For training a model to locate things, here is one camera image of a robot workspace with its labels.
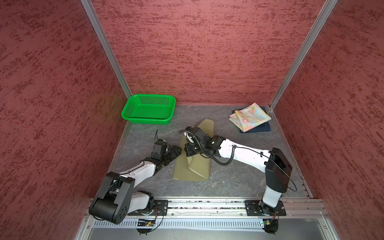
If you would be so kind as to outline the olive green skirt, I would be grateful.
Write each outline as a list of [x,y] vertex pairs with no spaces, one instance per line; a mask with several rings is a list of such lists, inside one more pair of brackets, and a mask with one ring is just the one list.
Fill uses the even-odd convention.
[[181,181],[208,181],[210,179],[211,159],[204,158],[200,154],[187,157],[184,150],[187,143],[186,136],[183,136],[180,143],[181,155],[176,159],[173,180]]

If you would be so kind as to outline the pastel patterned skirt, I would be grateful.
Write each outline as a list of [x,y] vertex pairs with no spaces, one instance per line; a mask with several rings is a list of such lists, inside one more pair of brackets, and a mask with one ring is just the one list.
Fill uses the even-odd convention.
[[234,110],[230,115],[229,121],[243,132],[249,131],[272,118],[256,103],[250,106]]

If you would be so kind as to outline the blue denim skirt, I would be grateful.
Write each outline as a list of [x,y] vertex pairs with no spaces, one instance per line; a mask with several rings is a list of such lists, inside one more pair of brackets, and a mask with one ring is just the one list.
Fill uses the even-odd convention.
[[270,132],[270,131],[271,131],[271,126],[268,121],[246,132],[239,130],[241,134],[251,134],[251,133]]

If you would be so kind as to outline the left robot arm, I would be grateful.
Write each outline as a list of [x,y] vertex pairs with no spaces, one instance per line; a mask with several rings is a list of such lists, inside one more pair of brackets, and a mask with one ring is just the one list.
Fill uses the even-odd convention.
[[152,209],[153,194],[145,191],[135,193],[134,188],[176,160],[181,153],[177,146],[157,146],[136,167],[122,173],[107,173],[91,202],[89,214],[97,220],[117,225],[131,212]]

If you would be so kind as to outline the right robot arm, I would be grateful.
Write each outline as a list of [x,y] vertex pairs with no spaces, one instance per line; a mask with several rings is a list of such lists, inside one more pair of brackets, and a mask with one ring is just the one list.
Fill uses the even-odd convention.
[[237,144],[221,136],[199,137],[189,131],[181,131],[187,139],[185,151],[188,157],[201,155],[221,166],[233,161],[249,165],[265,174],[266,188],[256,206],[256,214],[277,215],[281,196],[290,188],[292,165],[278,148],[259,150]]

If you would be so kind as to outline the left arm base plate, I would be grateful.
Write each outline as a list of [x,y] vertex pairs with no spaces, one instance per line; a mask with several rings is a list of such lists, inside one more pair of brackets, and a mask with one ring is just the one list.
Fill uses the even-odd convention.
[[136,210],[128,213],[128,216],[156,216],[155,211],[158,215],[166,215],[168,211],[168,200],[154,200],[154,207],[150,210]]

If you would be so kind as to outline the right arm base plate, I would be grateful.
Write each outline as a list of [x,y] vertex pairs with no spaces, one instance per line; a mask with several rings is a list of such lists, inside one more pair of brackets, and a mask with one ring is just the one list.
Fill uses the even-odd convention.
[[278,201],[276,207],[271,207],[265,204],[262,200],[246,200],[245,209],[247,216],[256,217],[285,217],[287,215],[284,204],[282,201]]

